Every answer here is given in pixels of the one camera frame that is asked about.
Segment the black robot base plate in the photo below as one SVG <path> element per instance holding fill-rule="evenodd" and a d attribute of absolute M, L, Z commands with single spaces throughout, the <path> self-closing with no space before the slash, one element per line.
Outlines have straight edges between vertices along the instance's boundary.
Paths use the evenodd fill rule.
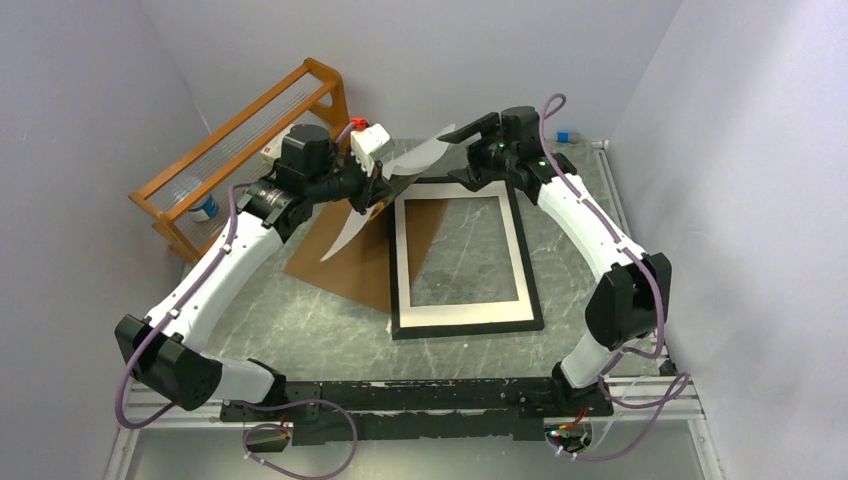
<path fill-rule="evenodd" d="M 538 441 L 577 417 L 609 417 L 610 401 L 594 387 L 577 393 L 550 377 L 453 380 L 290 382 L 289 409 L 268 412 L 229 404 L 225 423 L 286 421 L 296 446 L 361 441 L 507 436 Z"/>

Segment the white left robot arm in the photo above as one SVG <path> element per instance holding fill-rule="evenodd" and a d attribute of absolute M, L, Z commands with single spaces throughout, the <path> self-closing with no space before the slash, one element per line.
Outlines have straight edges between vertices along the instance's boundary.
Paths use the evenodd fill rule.
<path fill-rule="evenodd" d="M 246 402 L 262 420 L 286 406 L 285 377 L 255 360 L 206 354 L 212 331 L 235 295 L 313 214 L 316 205 L 347 201 L 368 221 L 389 198 L 393 140 L 381 124 L 350 122 L 338 137 L 323 127 L 285 129 L 271 171 L 229 189 L 229 218 L 212 247 L 143 318 L 125 316 L 115 337 L 126 362 L 114 400 L 124 413 L 130 381 L 194 410 L 209 400 Z"/>

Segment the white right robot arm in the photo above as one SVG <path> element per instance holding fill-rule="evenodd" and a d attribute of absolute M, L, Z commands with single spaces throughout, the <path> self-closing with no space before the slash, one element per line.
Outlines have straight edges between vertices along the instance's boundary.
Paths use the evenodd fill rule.
<path fill-rule="evenodd" d="M 543 138 L 549 111 L 519 106 L 492 112 L 438 136 L 445 144 L 466 142 L 466 167 L 451 177 L 470 191 L 494 181 L 519 190 L 546 213 L 577 247 L 596 281 L 585 309 L 585 331 L 555 366 L 549 392 L 553 408 L 572 415 L 588 401 L 588 387 L 625 354 L 657 357 L 662 348 L 639 350 L 636 342 L 665 332 L 671 264 L 649 254 L 601 208 L 573 164 Z"/>

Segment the brown backing board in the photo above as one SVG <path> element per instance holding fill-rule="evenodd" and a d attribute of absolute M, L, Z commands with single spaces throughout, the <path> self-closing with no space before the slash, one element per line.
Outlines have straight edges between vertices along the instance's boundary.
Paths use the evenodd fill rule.
<path fill-rule="evenodd" d="M 406 204 L 409 276 L 421 270 L 449 202 L 415 200 Z M 382 313 L 391 312 L 390 222 L 394 214 L 380 213 L 345 247 L 323 261 L 352 212 L 346 202 L 326 204 L 288 261 L 284 272 Z"/>

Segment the sunflower photo print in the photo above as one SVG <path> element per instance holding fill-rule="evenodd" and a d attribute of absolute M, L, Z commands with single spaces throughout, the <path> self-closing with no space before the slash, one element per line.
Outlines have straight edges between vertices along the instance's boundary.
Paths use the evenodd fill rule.
<path fill-rule="evenodd" d="M 378 193 L 376 200 L 367 200 L 366 208 L 359 212 L 351 208 L 345 224 L 334 243 L 321 257 L 321 262 L 329 260 L 350 243 L 359 232 L 377 215 L 387 208 L 404 190 L 406 190 L 422 173 L 428 170 L 445 153 L 448 144 L 440 141 L 439 136 L 454 131 L 454 123 L 443 127 L 434 137 L 424 141 L 413 149 L 395 156 L 393 151 L 377 161 L 371 175 L 366 174 L 358 164 L 355 164 L 367 176 L 376 173 L 374 185 L 388 187 L 386 194 Z"/>

